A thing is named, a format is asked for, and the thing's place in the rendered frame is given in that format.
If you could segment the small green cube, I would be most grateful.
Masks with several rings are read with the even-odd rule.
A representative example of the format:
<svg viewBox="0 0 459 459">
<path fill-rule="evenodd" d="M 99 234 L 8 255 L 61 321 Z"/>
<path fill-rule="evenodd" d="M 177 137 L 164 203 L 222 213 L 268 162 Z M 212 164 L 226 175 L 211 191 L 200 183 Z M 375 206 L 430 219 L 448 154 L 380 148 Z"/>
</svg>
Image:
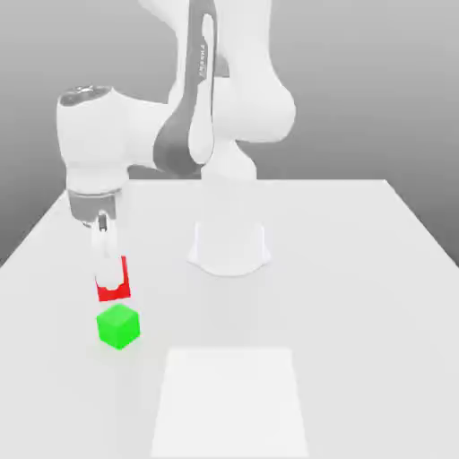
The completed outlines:
<svg viewBox="0 0 459 459">
<path fill-rule="evenodd" d="M 141 334 L 138 312 L 121 303 L 98 314 L 96 322 L 100 340 L 119 351 Z"/>
</svg>

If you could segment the small red cube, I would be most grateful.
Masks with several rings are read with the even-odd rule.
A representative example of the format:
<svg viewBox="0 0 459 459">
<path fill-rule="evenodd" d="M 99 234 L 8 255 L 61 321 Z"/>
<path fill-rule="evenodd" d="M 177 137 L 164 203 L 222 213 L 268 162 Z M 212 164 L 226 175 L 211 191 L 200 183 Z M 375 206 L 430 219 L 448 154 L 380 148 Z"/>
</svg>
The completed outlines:
<svg viewBox="0 0 459 459">
<path fill-rule="evenodd" d="M 123 283 L 116 290 L 108 290 L 99 287 L 95 280 L 99 302 L 108 302 L 116 299 L 126 299 L 131 296 L 126 257 L 124 255 L 120 255 L 118 257 L 117 264 L 121 264 L 123 268 Z"/>
</svg>

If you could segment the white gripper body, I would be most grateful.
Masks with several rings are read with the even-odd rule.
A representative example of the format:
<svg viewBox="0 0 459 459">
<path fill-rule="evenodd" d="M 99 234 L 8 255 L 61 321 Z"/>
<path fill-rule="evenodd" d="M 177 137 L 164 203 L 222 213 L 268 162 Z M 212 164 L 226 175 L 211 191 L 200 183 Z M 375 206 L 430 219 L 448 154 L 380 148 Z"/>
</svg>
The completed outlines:
<svg viewBox="0 0 459 459">
<path fill-rule="evenodd" d="M 115 265 L 118 261 L 117 225 L 111 219 L 97 219 L 91 227 L 91 250 L 94 263 Z"/>
</svg>

